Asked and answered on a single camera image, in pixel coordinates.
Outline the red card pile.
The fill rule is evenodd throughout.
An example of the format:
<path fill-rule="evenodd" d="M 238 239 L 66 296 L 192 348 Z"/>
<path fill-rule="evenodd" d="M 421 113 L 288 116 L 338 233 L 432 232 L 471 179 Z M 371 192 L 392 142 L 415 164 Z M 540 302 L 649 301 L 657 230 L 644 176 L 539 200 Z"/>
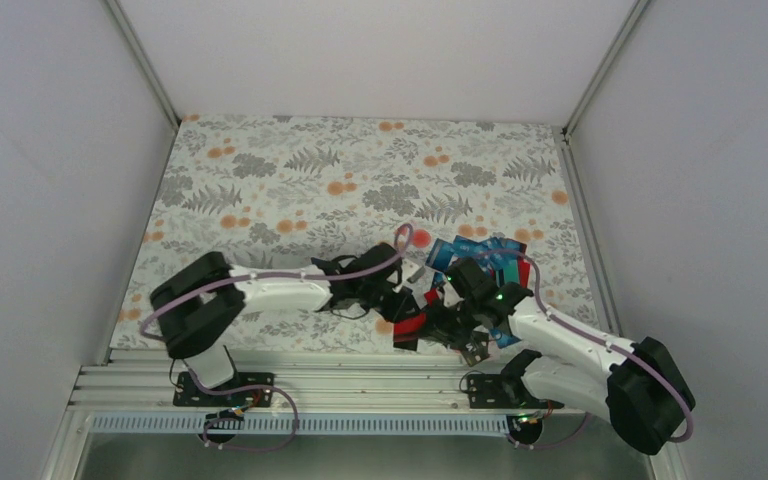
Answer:
<path fill-rule="evenodd" d="M 395 343 L 403 343 L 418 340 L 425 323 L 425 313 L 420 313 L 417 316 L 396 323 L 393 327 L 393 341 Z"/>

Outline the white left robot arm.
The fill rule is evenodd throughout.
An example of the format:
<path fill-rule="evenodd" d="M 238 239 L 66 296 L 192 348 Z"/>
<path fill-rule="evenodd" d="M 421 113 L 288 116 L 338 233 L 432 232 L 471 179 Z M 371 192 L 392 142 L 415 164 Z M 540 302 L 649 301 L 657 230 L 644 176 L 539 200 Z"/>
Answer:
<path fill-rule="evenodd" d="M 219 339 L 241 314 L 359 307 L 400 323 L 420 312 L 410 286 L 423 273 L 389 244 L 285 270 L 234 266 L 212 251 L 155 288 L 146 322 L 159 327 L 168 356 L 194 374 L 199 392 L 223 405 L 236 396 L 239 380 Z"/>

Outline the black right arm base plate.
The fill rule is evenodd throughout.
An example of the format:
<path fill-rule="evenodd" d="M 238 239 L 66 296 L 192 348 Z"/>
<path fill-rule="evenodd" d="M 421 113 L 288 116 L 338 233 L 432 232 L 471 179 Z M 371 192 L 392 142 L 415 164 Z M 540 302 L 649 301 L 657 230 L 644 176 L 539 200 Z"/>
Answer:
<path fill-rule="evenodd" d="M 468 372 L 459 388 L 472 409 L 548 409 L 550 401 L 534 397 L 521 378 Z"/>

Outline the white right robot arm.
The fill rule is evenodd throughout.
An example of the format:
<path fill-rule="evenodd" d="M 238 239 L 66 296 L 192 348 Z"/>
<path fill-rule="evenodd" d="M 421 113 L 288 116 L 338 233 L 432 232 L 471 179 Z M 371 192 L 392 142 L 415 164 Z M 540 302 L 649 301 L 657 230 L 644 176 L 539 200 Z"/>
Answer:
<path fill-rule="evenodd" d="M 422 338 L 476 364 L 485 358 L 482 334 L 493 332 L 512 339 L 518 350 L 498 374 L 512 406 L 559 402 L 609 422 L 647 455 L 694 434 L 696 401 L 660 341 L 598 331 L 514 283 L 471 291 L 445 286 L 429 298 Z"/>

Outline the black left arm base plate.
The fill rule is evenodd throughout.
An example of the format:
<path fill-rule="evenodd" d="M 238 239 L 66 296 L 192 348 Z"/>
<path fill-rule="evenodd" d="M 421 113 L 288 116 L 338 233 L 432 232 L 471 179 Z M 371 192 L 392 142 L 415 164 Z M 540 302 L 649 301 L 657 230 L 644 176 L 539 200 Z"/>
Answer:
<path fill-rule="evenodd" d="M 176 407 L 250 408 L 269 407 L 275 374 L 239 372 L 225 384 L 211 387 L 217 394 L 202 391 L 189 372 L 181 372 L 175 381 L 172 404 Z"/>

